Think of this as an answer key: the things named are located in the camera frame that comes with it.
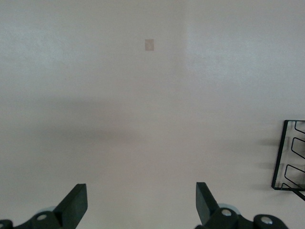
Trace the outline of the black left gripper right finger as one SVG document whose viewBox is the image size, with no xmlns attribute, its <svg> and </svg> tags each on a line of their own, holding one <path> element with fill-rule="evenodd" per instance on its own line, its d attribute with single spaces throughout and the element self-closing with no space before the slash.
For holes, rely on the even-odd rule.
<svg viewBox="0 0 305 229">
<path fill-rule="evenodd" d="M 196 183 L 196 209 L 201 224 L 195 229 L 289 229 L 272 215 L 259 214 L 250 221 L 228 207 L 220 207 L 204 182 Z"/>
</svg>

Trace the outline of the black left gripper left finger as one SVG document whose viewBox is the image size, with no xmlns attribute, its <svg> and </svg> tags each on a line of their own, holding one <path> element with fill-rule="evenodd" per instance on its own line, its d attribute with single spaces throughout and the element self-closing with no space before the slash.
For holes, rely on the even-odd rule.
<svg viewBox="0 0 305 229">
<path fill-rule="evenodd" d="M 37 213 L 18 226 L 1 219 L 0 229 L 76 229 L 87 209 L 87 186 L 77 184 L 54 210 Z"/>
</svg>

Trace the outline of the black wire cup holder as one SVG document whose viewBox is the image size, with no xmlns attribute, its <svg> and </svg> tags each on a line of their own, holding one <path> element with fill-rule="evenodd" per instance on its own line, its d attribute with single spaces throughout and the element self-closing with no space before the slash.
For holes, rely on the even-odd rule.
<svg viewBox="0 0 305 229">
<path fill-rule="evenodd" d="M 305 202 L 305 120 L 284 120 L 271 187 Z"/>
</svg>

